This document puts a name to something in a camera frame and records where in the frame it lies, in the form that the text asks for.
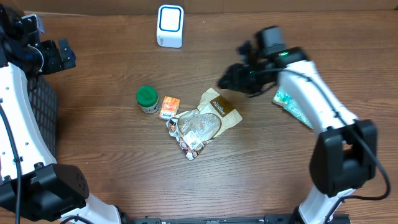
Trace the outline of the teal snack packet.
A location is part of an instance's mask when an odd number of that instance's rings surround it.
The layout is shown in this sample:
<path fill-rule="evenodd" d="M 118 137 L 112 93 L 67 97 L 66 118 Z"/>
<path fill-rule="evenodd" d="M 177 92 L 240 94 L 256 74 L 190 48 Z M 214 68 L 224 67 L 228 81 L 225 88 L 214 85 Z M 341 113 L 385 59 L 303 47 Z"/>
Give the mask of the teal snack packet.
<path fill-rule="evenodd" d="M 312 129 L 309 119 L 306 117 L 301 107 L 299 107 L 299 104 L 282 87 L 279 87 L 272 102 L 283 107 L 283 109 L 289 112 L 293 117 Z"/>

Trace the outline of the beige brown snack pouch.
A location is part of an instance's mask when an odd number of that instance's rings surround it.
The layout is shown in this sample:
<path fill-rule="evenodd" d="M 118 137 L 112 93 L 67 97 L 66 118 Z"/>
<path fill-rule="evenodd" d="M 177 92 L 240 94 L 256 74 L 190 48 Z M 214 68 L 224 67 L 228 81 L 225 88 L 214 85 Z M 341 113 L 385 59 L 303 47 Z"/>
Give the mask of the beige brown snack pouch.
<path fill-rule="evenodd" d="M 237 109 L 217 91 L 209 88 L 194 110 L 180 113 L 166 122 L 169 135 L 175 138 L 192 161 L 202 150 L 227 129 L 242 121 Z"/>

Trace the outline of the green lid jar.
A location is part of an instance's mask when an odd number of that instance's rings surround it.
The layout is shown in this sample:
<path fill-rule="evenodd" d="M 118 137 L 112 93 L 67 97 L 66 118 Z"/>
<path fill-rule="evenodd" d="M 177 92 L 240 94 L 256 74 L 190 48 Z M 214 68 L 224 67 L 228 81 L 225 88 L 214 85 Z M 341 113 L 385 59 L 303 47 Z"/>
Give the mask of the green lid jar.
<path fill-rule="evenodd" d="M 152 86 L 142 86 L 136 92 L 136 101 L 142 111 L 153 114 L 159 110 L 159 96 Z"/>

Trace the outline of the small orange box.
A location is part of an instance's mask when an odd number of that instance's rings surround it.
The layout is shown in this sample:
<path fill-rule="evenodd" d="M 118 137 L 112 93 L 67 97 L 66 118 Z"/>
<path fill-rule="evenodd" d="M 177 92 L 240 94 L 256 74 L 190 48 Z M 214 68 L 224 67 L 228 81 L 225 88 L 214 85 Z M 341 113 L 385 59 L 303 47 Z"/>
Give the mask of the small orange box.
<path fill-rule="evenodd" d="M 160 109 L 159 118 L 169 120 L 177 114 L 179 106 L 180 100 L 178 98 L 165 96 Z"/>

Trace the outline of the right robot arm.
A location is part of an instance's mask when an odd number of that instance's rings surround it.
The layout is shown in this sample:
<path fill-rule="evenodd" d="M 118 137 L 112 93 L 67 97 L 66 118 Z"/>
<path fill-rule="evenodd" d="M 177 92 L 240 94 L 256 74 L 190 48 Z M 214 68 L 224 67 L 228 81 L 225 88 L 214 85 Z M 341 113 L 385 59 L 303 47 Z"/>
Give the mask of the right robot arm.
<path fill-rule="evenodd" d="M 348 223 L 333 218 L 344 199 L 374 178 L 377 129 L 370 120 L 360 121 L 332 93 L 315 63 L 300 47 L 286 46 L 277 26 L 256 33 L 257 45 L 246 41 L 237 48 L 241 63 L 227 68 L 218 86 L 258 96 L 264 85 L 275 83 L 299 105 L 317 141 L 310 160 L 313 187 L 291 215 L 268 215 L 272 223 Z"/>

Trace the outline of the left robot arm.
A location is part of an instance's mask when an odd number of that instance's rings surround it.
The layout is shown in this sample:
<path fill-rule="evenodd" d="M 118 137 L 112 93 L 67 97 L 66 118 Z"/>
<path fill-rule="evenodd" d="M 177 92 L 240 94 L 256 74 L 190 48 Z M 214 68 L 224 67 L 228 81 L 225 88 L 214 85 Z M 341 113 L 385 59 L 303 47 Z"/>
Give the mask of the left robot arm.
<path fill-rule="evenodd" d="M 35 14 L 1 7 L 1 206 L 37 222 L 129 223 L 89 190 L 82 171 L 59 164 L 58 98 L 45 76 L 74 68 L 68 41 L 41 41 Z"/>

